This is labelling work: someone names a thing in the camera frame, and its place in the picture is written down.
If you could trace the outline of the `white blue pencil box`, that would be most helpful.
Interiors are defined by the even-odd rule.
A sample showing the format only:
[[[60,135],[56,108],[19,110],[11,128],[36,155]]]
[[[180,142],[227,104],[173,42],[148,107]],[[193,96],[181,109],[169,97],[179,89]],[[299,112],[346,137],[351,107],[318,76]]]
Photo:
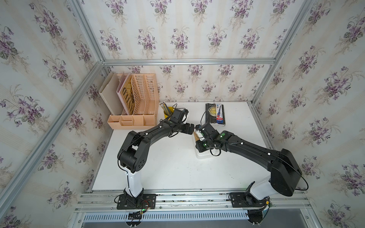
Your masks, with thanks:
[[[223,124],[223,109],[221,104],[216,104],[216,122],[217,124]]]

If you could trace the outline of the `white tissue box lid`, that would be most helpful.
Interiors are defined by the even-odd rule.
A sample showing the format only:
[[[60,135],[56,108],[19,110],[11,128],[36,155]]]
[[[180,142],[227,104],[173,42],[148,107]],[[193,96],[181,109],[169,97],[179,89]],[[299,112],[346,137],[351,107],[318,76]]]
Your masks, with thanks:
[[[200,138],[198,137],[198,134],[197,134],[196,131],[194,131],[193,136],[194,136],[194,141],[195,142],[200,140]]]

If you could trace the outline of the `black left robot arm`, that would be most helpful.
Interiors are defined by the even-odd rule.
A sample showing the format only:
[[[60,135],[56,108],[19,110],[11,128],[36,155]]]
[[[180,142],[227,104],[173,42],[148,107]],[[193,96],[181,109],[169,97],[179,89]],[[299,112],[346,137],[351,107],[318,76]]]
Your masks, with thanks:
[[[154,143],[179,133],[193,134],[194,125],[186,122],[188,114],[187,109],[175,109],[172,115],[161,120],[158,125],[142,132],[131,131],[127,134],[117,154],[118,167],[126,174],[127,196],[137,199],[143,195],[140,171],[146,164],[150,147]]]

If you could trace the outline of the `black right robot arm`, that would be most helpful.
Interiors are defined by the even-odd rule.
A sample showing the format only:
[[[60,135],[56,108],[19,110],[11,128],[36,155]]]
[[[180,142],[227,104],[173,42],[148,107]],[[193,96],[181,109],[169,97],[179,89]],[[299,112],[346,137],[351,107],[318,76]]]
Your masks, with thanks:
[[[197,125],[195,131],[200,136],[196,142],[196,149],[200,153],[213,150],[218,150],[219,153],[230,152],[249,159],[270,172],[267,178],[250,184],[245,192],[249,199],[263,200],[274,194],[286,197],[293,195],[302,172],[289,150],[264,148],[228,131],[219,133],[209,123]]]

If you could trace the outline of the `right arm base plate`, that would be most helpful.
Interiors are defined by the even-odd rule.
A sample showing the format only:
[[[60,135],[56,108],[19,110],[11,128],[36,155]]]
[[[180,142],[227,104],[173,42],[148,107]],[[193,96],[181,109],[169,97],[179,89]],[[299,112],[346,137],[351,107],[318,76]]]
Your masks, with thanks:
[[[262,208],[269,204],[270,197],[256,199],[249,192],[232,192],[228,195],[233,208]]]

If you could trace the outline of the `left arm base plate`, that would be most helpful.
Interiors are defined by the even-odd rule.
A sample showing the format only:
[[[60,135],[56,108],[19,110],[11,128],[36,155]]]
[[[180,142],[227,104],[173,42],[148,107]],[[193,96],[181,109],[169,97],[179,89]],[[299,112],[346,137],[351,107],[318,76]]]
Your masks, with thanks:
[[[116,199],[118,210],[143,210],[143,209],[155,209],[156,207],[156,194],[142,194],[136,198],[128,195],[127,193],[121,194]]]

